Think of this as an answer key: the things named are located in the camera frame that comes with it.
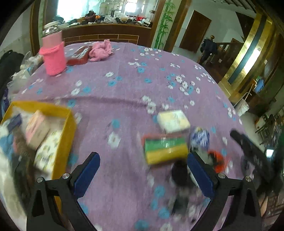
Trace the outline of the pink crumpled cloth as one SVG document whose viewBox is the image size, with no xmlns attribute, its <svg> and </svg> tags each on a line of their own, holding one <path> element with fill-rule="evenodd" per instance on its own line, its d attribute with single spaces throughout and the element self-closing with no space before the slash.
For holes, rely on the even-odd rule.
<svg viewBox="0 0 284 231">
<path fill-rule="evenodd" d="M 98 62 L 106 59 L 113 54 L 112 50 L 111 42 L 108 39 L 94 42 L 91 47 L 91 51 L 89 52 L 89 60 L 91 62 Z"/>
</svg>

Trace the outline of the blue yarn pompom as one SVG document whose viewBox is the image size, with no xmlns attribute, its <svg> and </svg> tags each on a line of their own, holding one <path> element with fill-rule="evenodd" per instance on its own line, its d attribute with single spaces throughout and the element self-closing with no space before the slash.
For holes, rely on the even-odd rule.
<svg viewBox="0 0 284 231">
<path fill-rule="evenodd" d="M 8 134 L 0 138 L 1 149 L 4 152 L 5 156 L 11 160 L 14 150 L 13 150 L 13 134 Z"/>
</svg>

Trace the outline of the black cylindrical motor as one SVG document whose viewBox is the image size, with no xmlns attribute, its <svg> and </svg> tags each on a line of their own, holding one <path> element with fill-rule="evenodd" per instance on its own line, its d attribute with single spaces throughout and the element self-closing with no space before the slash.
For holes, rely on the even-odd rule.
<svg viewBox="0 0 284 231">
<path fill-rule="evenodd" d="M 178 187 L 192 188 L 194 183 L 188 173 L 187 164 L 183 160 L 177 160 L 172 169 L 171 177 Z"/>
</svg>

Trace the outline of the yellow cardboard box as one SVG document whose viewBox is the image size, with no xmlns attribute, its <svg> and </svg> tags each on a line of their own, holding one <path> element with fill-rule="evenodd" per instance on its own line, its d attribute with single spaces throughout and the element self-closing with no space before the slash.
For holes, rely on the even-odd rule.
<svg viewBox="0 0 284 231">
<path fill-rule="evenodd" d="M 50 124 L 48 134 L 62 130 L 51 174 L 34 166 L 37 149 L 26 143 L 27 123 L 37 110 L 46 116 Z M 1 149 L 1 197 L 8 212 L 16 217 L 27 214 L 36 177 L 44 176 L 50 180 L 64 174 L 75 131 L 75 119 L 68 108 L 38 101 L 14 101 L 9 106 L 1 121 L 1 137 L 13 134 L 12 159 L 9 160 Z"/>
</svg>

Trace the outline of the wooden cabinet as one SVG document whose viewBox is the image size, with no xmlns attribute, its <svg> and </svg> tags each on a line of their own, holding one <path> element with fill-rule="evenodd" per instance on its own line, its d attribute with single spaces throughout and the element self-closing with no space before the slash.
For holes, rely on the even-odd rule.
<svg viewBox="0 0 284 231">
<path fill-rule="evenodd" d="M 40 3 L 41 1 L 31 1 L 30 42 L 33 55 L 37 54 L 40 48 L 39 42 L 41 36 L 39 35 L 39 31 L 42 29 L 39 25 Z M 110 39 L 114 42 L 128 42 L 151 47 L 164 4 L 165 1 L 157 2 L 152 27 L 130 24 L 91 24 L 74 26 L 63 30 L 63 40 L 65 45 Z"/>
</svg>

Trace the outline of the glass bottle with lid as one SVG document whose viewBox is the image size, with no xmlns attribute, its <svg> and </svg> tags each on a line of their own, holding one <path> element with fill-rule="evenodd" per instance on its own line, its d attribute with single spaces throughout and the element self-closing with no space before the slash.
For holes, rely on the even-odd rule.
<svg viewBox="0 0 284 231">
<path fill-rule="evenodd" d="M 42 46 L 44 48 L 53 48 L 61 44 L 62 31 L 58 25 L 58 21 L 53 21 L 43 26 Z"/>
</svg>

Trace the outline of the cream tissue pack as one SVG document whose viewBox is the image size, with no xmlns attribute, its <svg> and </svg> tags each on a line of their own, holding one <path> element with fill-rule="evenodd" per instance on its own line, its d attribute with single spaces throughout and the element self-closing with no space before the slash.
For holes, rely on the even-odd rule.
<svg viewBox="0 0 284 231">
<path fill-rule="evenodd" d="M 188 130 L 191 124 L 182 110 L 159 112 L 157 122 L 166 134 Z"/>
</svg>

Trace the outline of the pink tissue pack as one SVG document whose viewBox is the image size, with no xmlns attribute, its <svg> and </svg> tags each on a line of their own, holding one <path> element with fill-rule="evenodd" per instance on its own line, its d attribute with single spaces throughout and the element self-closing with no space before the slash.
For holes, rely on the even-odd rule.
<svg viewBox="0 0 284 231">
<path fill-rule="evenodd" d="M 26 127 L 26 143 L 27 145 L 36 150 L 44 141 L 48 132 L 50 131 L 50 124 L 46 116 L 37 110 L 29 119 Z"/>
</svg>

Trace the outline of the red soft object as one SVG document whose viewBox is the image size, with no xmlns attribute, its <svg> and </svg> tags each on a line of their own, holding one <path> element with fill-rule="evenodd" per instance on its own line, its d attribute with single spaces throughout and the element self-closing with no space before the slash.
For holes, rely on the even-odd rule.
<svg viewBox="0 0 284 231">
<path fill-rule="evenodd" d="M 221 173 L 225 171 L 230 161 L 228 157 L 223 156 L 220 152 L 214 150 L 209 150 L 208 156 L 213 161 L 213 169 L 215 170 L 216 173 Z"/>
</svg>

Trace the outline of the purple floral tablecloth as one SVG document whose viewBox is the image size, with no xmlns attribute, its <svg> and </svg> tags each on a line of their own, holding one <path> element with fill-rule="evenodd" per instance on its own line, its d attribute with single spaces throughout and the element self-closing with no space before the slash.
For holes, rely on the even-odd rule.
<svg viewBox="0 0 284 231">
<path fill-rule="evenodd" d="M 209 132 L 210 149 L 228 161 L 225 174 L 240 178 L 239 145 L 230 131 L 244 132 L 230 101 L 196 62 L 131 43 L 112 43 L 99 62 L 68 67 L 50 77 L 39 67 L 16 100 L 45 101 L 70 108 L 78 122 L 72 167 L 91 152 L 101 165 L 79 204 L 100 230 L 190 230 L 206 206 L 199 189 L 190 193 L 184 216 L 168 204 L 176 187 L 171 165 L 146 164 L 141 139 L 161 133 L 157 114 L 182 110 L 191 127 Z"/>
</svg>

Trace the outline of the blue white patterned pouch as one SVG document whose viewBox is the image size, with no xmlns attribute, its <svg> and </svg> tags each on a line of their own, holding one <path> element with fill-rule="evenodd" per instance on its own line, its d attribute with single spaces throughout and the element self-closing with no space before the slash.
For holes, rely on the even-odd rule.
<svg viewBox="0 0 284 231">
<path fill-rule="evenodd" d="M 190 146 L 192 150 L 207 151 L 210 144 L 210 134 L 201 127 L 195 127 L 190 136 Z"/>
</svg>

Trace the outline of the lemon print tissue pack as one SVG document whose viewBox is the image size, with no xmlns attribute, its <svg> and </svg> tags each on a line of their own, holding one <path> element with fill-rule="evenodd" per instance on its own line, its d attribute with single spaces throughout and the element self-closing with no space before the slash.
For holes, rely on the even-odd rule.
<svg viewBox="0 0 284 231">
<path fill-rule="evenodd" d="M 34 166 L 46 174 L 53 171 L 61 134 L 62 130 L 52 131 L 37 149 Z"/>
</svg>

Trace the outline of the dark red packet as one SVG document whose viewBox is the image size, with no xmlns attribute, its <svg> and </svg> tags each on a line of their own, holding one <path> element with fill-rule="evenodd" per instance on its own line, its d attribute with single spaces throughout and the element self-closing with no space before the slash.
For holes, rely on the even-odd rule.
<svg viewBox="0 0 284 231">
<path fill-rule="evenodd" d="M 91 51 L 91 46 L 80 47 L 67 61 L 68 66 L 83 65 L 89 60 L 89 52 Z"/>
</svg>

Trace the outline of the green yellow sponge pack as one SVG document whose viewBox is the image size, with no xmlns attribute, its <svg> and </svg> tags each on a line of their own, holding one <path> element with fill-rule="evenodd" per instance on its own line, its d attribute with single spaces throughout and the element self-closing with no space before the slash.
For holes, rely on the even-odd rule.
<svg viewBox="0 0 284 231">
<path fill-rule="evenodd" d="M 147 134 L 142 137 L 141 144 L 145 161 L 150 166 L 186 159 L 189 153 L 182 135 Z"/>
</svg>

